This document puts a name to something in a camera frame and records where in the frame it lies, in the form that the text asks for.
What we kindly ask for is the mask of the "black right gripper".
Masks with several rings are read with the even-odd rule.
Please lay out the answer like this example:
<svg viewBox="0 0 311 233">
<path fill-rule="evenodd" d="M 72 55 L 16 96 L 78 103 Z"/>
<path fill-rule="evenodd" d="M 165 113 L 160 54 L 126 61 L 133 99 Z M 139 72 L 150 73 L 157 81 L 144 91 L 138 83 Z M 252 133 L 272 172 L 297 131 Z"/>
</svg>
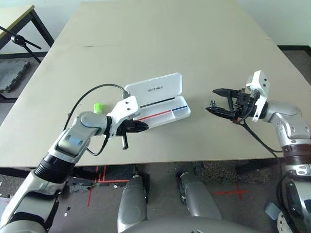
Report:
<svg viewBox="0 0 311 233">
<path fill-rule="evenodd" d="M 244 88 L 240 90 L 217 88 L 212 92 L 221 97 L 226 97 L 230 108 L 230 110 L 226 110 L 217 106 L 216 101 L 211 100 L 209 106 L 206 106 L 205 109 L 215 116 L 232 121 L 243 121 L 254 115 L 255 103 L 259 99 L 258 90 L 253 90 L 250 94 L 247 94 Z"/>
</svg>

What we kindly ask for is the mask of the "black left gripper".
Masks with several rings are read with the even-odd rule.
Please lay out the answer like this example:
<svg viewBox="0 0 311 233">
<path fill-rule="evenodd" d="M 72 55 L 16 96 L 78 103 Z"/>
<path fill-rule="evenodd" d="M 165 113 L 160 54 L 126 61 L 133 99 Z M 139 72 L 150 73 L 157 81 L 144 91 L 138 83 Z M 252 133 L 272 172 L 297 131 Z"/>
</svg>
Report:
<svg viewBox="0 0 311 233">
<path fill-rule="evenodd" d="M 122 149 L 126 150 L 129 148 L 127 133 L 139 133 L 149 129 L 148 124 L 141 121 L 125 120 L 116 131 L 116 136 L 122 138 Z"/>
</svg>

